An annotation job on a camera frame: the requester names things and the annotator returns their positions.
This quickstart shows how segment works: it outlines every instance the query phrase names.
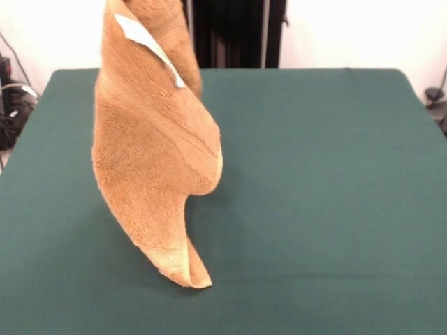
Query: towel fold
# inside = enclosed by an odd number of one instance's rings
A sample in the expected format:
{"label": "towel fold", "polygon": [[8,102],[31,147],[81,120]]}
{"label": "towel fold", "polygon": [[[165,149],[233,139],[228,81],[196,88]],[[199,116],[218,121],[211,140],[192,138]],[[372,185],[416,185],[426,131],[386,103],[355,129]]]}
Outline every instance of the towel fold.
{"label": "towel fold", "polygon": [[[143,25],[186,87],[148,47],[128,39],[117,15]],[[206,288],[210,276],[186,233],[190,195],[222,171],[220,131],[200,101],[202,82],[180,0],[107,0],[95,86],[93,168],[131,241],[170,280]]]}

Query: orange towel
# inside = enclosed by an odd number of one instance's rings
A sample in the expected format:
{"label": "orange towel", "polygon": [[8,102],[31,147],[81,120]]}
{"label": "orange towel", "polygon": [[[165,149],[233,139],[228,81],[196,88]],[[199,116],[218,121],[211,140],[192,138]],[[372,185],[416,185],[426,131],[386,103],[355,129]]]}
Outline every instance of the orange towel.
{"label": "orange towel", "polygon": [[[115,15],[140,23],[184,80],[148,47],[125,37]],[[220,131],[200,101],[201,79],[180,0],[107,0],[95,86],[93,167],[131,241],[170,280],[211,286],[189,240],[188,196],[221,177]]]}

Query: green table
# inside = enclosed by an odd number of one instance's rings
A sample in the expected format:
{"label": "green table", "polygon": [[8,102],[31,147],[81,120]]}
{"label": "green table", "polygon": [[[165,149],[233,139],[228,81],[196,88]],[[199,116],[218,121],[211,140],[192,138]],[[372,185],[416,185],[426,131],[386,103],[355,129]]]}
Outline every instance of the green table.
{"label": "green table", "polygon": [[53,75],[0,177],[0,334],[447,334],[447,147],[401,73],[203,71],[225,164],[187,207],[202,291],[101,198],[95,76]]}

